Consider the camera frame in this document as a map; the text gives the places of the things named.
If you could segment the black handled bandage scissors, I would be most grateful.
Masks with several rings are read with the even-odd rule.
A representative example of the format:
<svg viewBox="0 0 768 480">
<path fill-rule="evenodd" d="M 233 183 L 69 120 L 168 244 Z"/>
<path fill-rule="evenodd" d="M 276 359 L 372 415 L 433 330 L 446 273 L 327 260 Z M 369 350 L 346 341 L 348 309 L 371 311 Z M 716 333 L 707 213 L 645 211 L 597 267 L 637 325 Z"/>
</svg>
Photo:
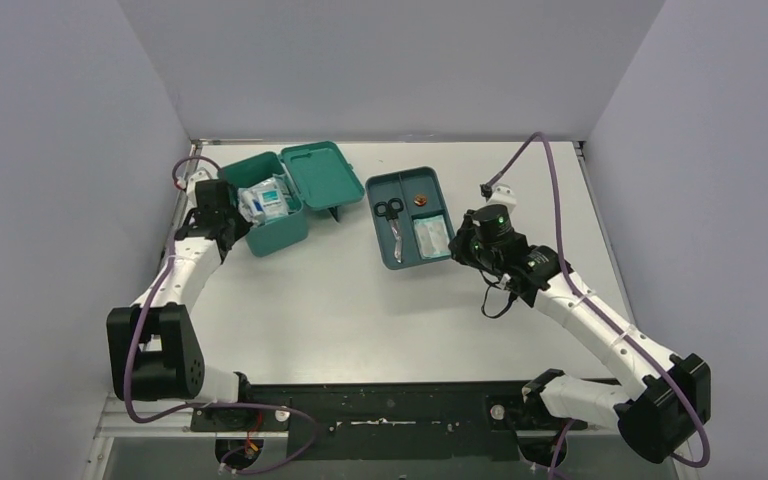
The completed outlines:
<svg viewBox="0 0 768 480">
<path fill-rule="evenodd" d="M 387 220 L 394 239 L 393 258 L 398 264 L 403 262 L 403 235 L 399 223 L 399 214 L 403 210 L 403 202 L 398 197 L 377 202 L 373 207 L 373 212 L 377 217 Z"/>
</svg>

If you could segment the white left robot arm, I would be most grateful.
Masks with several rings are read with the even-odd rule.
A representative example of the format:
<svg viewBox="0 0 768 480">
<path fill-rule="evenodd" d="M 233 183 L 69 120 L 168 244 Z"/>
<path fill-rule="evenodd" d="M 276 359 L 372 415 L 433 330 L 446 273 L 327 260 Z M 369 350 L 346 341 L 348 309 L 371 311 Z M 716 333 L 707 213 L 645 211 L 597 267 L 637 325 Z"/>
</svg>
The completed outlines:
<svg viewBox="0 0 768 480">
<path fill-rule="evenodd" d="M 242 431 L 254 423 L 257 404 L 242 394 L 243 374 L 205 360 L 191 311 L 251 224 L 228 181 L 198 180 L 193 194 L 195 205 L 174 233 L 157 277 L 131 305 L 108 314 L 112 382 L 121 400 L 219 403 L 219 420 Z"/>
</svg>

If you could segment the teal medical gauze packet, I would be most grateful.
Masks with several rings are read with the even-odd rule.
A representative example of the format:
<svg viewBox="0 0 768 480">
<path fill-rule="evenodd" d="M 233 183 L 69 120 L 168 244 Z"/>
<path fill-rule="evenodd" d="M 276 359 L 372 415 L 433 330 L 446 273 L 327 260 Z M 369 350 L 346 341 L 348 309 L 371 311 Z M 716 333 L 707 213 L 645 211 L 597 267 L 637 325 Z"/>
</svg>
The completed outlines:
<svg viewBox="0 0 768 480">
<path fill-rule="evenodd" d="M 259 203 L 268 219 L 280 218 L 289 214 L 289 207 L 276 178 L 264 180 L 257 187 Z"/>
</svg>

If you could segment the bandage strip pack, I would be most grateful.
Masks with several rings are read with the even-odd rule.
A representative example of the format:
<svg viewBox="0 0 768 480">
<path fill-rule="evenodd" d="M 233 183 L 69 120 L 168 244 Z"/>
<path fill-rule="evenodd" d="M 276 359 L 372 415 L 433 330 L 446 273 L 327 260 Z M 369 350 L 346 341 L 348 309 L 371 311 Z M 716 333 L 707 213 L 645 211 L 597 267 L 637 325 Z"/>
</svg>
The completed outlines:
<svg viewBox="0 0 768 480">
<path fill-rule="evenodd" d="M 435 259 L 450 255 L 450 236 L 443 215 L 414 219 L 413 229 L 421 258 Z"/>
</svg>

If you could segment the teal medicine kit box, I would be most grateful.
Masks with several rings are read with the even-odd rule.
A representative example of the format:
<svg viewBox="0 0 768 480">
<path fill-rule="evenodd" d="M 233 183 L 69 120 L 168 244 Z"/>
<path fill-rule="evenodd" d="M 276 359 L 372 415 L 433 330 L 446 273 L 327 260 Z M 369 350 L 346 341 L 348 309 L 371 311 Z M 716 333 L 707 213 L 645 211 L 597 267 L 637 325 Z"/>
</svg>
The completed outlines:
<svg viewBox="0 0 768 480">
<path fill-rule="evenodd" d="M 258 185 L 276 178 L 289 207 L 289 214 L 253 226 L 245 241 L 256 257 L 265 257 L 305 240 L 309 213 L 326 212 L 338 221 L 340 209 L 365 196 L 353 167 L 331 141 L 290 146 L 279 152 L 267 151 L 239 160 L 220 169 L 220 175 L 234 186 L 257 194 Z"/>
</svg>

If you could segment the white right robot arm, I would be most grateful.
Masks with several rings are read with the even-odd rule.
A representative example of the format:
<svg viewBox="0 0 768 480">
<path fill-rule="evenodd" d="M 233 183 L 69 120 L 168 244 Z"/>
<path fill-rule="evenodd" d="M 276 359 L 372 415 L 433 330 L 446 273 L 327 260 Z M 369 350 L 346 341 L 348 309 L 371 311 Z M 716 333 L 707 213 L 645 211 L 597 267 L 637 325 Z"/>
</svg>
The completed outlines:
<svg viewBox="0 0 768 480">
<path fill-rule="evenodd" d="M 525 387 L 523 413 L 532 426 L 545 429 L 560 418 L 598 425 L 651 463 L 702 432 L 711 417 L 710 366 L 660 345 L 610 308 L 561 253 L 516 232 L 505 206 L 467 211 L 449 248 L 457 263 L 493 276 L 491 286 L 510 300 L 563 327 L 617 382 L 547 370 Z"/>
</svg>

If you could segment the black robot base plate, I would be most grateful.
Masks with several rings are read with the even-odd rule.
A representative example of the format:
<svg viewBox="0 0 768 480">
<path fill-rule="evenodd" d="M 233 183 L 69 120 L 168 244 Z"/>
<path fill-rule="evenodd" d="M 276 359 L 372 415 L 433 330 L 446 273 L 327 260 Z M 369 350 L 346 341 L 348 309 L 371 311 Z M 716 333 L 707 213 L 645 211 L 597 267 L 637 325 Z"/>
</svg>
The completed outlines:
<svg viewBox="0 0 768 480">
<path fill-rule="evenodd" d="M 244 399 L 279 405 L 313 418 L 277 419 L 251 409 L 198 409 L 190 427 L 217 436 L 222 455 L 246 439 L 284 438 L 288 452 L 307 441 L 304 460 L 514 461 L 521 453 L 542 465 L 552 457 L 564 422 L 524 401 L 521 381 L 255 385 Z"/>
</svg>

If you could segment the dark teal divided tray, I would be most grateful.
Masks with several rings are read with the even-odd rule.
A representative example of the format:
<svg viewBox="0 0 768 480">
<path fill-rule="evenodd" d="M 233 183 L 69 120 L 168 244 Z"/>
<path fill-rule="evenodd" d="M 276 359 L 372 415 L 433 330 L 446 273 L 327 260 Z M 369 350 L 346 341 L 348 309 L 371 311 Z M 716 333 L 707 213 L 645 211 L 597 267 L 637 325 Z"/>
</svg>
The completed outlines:
<svg viewBox="0 0 768 480">
<path fill-rule="evenodd" d="M 451 258 L 451 253 L 442 258 L 421 258 L 413 229 L 414 219 L 443 215 L 450 241 L 454 237 L 454 229 L 443 191 L 433 168 L 422 166 L 372 176 L 366 181 L 366 190 L 381 259 L 386 268 L 402 270 Z M 417 206 L 414 204 L 413 199 L 417 194 L 427 196 L 426 205 Z M 386 201 L 393 197 L 400 198 L 404 205 L 404 210 L 399 214 L 403 235 L 403 262 L 401 264 L 398 264 L 393 258 L 394 239 L 387 220 L 377 217 L 373 212 L 373 207 L 377 202 Z"/>
</svg>

